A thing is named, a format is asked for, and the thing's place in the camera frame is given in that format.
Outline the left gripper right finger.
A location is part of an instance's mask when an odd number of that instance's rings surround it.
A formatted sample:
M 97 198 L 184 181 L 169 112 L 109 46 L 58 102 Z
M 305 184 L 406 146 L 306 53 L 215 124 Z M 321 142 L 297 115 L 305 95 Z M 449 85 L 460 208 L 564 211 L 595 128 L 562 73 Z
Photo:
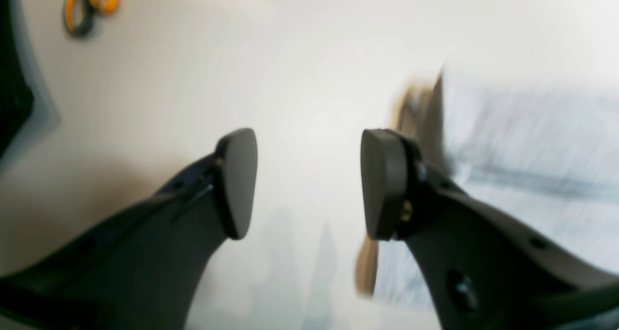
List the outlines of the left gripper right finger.
M 466 194 L 395 130 L 364 130 L 367 234 L 405 242 L 444 330 L 616 330 L 618 277 Z

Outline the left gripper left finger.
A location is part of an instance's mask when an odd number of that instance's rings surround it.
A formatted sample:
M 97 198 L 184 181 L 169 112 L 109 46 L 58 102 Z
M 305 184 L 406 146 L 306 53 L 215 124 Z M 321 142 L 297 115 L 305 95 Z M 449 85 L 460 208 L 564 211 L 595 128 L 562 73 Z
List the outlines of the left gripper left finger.
M 253 129 L 49 257 L 1 279 L 1 317 L 43 330 L 181 330 L 208 260 L 250 227 Z

